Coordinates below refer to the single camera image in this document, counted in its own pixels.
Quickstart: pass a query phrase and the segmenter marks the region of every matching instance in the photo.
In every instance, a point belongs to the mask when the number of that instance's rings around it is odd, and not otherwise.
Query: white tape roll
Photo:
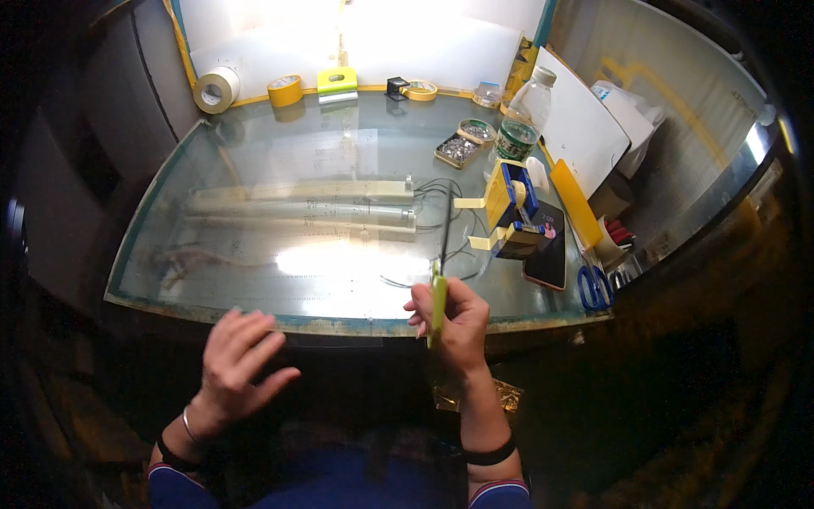
[[[216,67],[195,83],[195,104],[206,113],[223,113],[240,93],[240,78],[228,67]]]

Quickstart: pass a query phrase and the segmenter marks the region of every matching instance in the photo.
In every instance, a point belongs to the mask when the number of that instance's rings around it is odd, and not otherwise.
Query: hand
[[[214,435],[228,423],[247,417],[300,376],[300,370],[286,367],[262,384],[252,384],[286,340],[281,332],[269,333],[273,326],[272,315],[260,311],[241,315],[232,309],[212,328],[203,351],[201,389],[187,408],[196,437]]]
[[[427,334],[432,323],[432,293],[428,283],[410,288],[413,299],[405,310],[415,311],[407,323],[418,326],[416,337]],[[484,340],[489,304],[458,278],[447,278],[447,309],[438,345],[441,358],[459,375],[486,366]]]

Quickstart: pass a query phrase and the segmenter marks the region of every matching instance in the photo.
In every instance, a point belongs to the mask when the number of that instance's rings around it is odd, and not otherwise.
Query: blue shirt
[[[305,454],[287,474],[296,482],[283,484],[251,509],[441,507],[431,479],[417,465],[390,458],[381,481],[365,474],[366,457],[352,450],[320,450]],[[151,509],[218,509],[215,498],[200,484],[165,463],[149,476]],[[526,485],[517,480],[486,484],[470,500],[473,509],[517,507],[532,509]]]

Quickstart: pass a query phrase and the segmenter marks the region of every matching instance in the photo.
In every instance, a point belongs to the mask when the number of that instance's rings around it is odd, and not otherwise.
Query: plastic bottle
[[[551,87],[557,75],[534,67],[532,78],[511,100],[495,140],[495,155],[523,161],[534,150],[551,112]]]

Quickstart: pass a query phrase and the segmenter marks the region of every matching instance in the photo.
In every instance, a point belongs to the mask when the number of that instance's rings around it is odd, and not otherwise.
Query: black wristband
[[[491,453],[473,453],[470,450],[464,449],[463,457],[470,465],[488,467],[489,465],[497,465],[508,458],[515,449],[517,449],[517,447],[514,445],[514,435],[509,435],[509,441],[498,450],[494,450]]]
[[[158,450],[161,451],[161,455],[163,456],[161,459],[162,463],[167,463],[170,467],[180,472],[196,472],[200,467],[200,465],[197,463],[186,461],[185,459],[178,458],[175,454],[173,454],[172,451],[167,449],[167,444],[164,443],[164,437],[161,435],[158,436],[158,441],[156,444],[158,445]]]

